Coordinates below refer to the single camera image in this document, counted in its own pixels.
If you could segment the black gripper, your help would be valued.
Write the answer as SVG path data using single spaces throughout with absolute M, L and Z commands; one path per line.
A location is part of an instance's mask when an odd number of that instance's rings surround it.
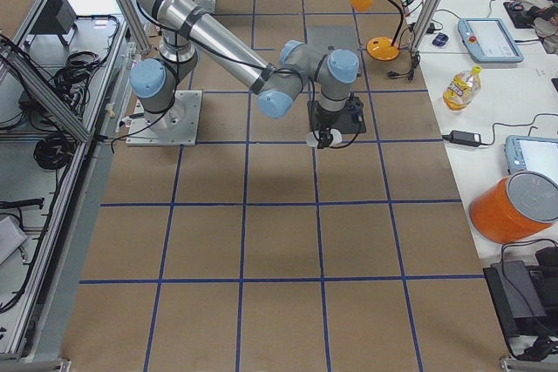
M 361 101 L 345 101 L 337 111 L 326 110 L 314 102 L 314 134 L 316 148 L 329 148 L 333 139 L 355 139 L 364 134 L 364 105 Z

